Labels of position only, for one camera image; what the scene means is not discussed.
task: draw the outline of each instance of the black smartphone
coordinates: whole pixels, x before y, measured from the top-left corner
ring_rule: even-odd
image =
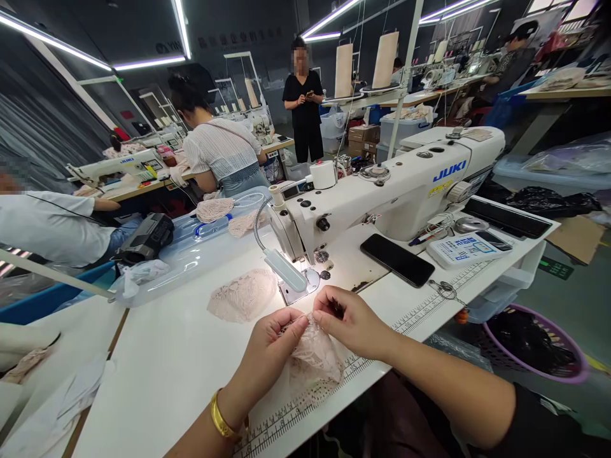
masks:
[[[379,234],[373,234],[363,242],[361,251],[415,288],[421,288],[435,271],[435,266],[431,263],[418,258]]]
[[[538,239],[551,226],[550,223],[534,216],[527,216],[473,198],[467,202],[463,212],[481,218],[490,225],[516,237],[526,236],[529,239]]]

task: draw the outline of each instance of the gold bracelet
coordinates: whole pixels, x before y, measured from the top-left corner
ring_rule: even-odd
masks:
[[[218,396],[218,392],[221,390],[222,388],[219,388],[214,393],[210,401],[210,413],[212,415],[212,421],[214,423],[214,426],[216,426],[216,429],[218,430],[218,432],[221,434],[221,436],[223,436],[226,439],[237,442],[242,439],[242,436],[240,434],[237,434],[233,429],[229,427],[229,425],[225,422],[225,419],[221,415],[220,410],[218,409],[218,402],[216,399]],[[248,419],[248,416],[246,416],[246,420],[244,420],[244,426],[246,427],[246,434],[248,435],[248,428],[250,426],[250,421]]]

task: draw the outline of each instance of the hand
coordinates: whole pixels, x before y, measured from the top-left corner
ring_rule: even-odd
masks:
[[[280,329],[291,321],[293,324],[278,336]],[[234,431],[240,429],[248,412],[274,386],[307,325],[307,317],[291,307],[256,322],[242,362],[218,394],[218,408]]]
[[[336,317],[337,310],[339,315],[343,312],[342,319]],[[398,336],[367,302],[337,286],[325,286],[316,295],[313,316],[328,334],[358,356],[369,359],[387,361]]]

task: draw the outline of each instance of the woman in black outfit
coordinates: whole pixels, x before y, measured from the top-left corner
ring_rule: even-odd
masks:
[[[284,108],[293,112],[293,131],[297,162],[307,162],[310,151],[312,162],[323,157],[323,138],[320,135],[318,106],[323,102],[323,88],[318,73],[307,67],[306,43],[301,37],[291,45],[295,72],[284,83]]]

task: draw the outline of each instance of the fluorescent light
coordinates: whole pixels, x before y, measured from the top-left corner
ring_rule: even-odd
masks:
[[[70,53],[73,56],[78,57],[79,59],[86,60],[90,64],[103,68],[107,71],[112,71],[112,69],[105,62],[102,62],[101,60],[98,60],[95,57],[90,56],[89,54],[85,54],[84,52],[73,48],[69,44],[60,41],[57,38],[51,37],[51,35],[47,35],[44,32],[40,32],[31,25],[20,21],[19,19],[12,17],[11,15],[4,13],[3,11],[0,11],[0,23],[8,25],[12,29],[20,31],[21,33],[24,33],[26,35],[38,38],[40,41],[44,41],[46,44],[61,49],[62,51],[65,51],[67,53]]]
[[[472,1],[474,1],[474,0],[462,0],[462,1],[458,2],[458,3],[454,3],[454,4],[450,5],[450,6],[448,6],[447,8],[444,8],[443,10],[436,11],[435,13],[432,13],[432,14],[429,14],[428,16],[420,18],[420,23],[422,24],[422,21],[425,21],[427,19],[431,19],[431,18],[433,18],[435,16],[441,16],[443,13],[447,13],[448,11],[455,10],[459,6],[464,5],[465,3],[472,2]]]
[[[484,6],[485,4],[493,3],[495,1],[498,1],[498,0],[482,0],[480,2],[474,3],[473,5],[469,5],[466,8],[463,8],[462,10],[454,11],[454,13],[445,15],[442,17],[442,20],[450,19],[454,16],[458,16],[463,13],[466,13],[467,11],[476,10],[477,8],[480,8],[481,6]]]
[[[115,70],[121,71],[121,70],[131,70],[131,69],[144,68],[144,67],[154,67],[154,66],[164,65],[164,64],[173,64],[174,62],[184,62],[184,61],[185,61],[185,56],[178,56],[178,57],[168,57],[166,59],[145,60],[144,62],[134,62],[133,64],[121,64],[121,65],[117,65],[113,67],[115,68]]]
[[[174,6],[176,8],[176,18],[178,19],[178,30],[180,30],[180,36],[183,39],[183,46],[185,47],[185,55],[187,59],[191,59],[191,48],[189,47],[189,38],[186,35],[185,14],[183,13],[182,0],[174,0]]]
[[[330,34],[324,34],[324,35],[314,35],[308,38],[304,38],[304,41],[306,43],[309,43],[310,41],[323,41],[326,39],[333,39],[333,38],[337,38],[341,35],[341,32],[333,32]]]
[[[346,3],[344,6],[342,6],[341,8],[337,8],[333,13],[329,14],[329,16],[327,16],[326,18],[324,18],[321,22],[319,22],[318,24],[314,25],[313,27],[311,27],[310,29],[306,30],[301,36],[302,38],[307,38],[309,37],[311,34],[313,34],[314,32],[316,32],[317,30],[322,29],[324,26],[326,26],[326,24],[328,24],[329,22],[331,22],[333,19],[335,19],[336,17],[341,16],[342,14],[344,14],[345,12],[347,12],[347,10],[349,10],[350,8],[352,8],[354,5],[356,5],[357,3],[359,3],[361,0],[350,0],[348,3]]]

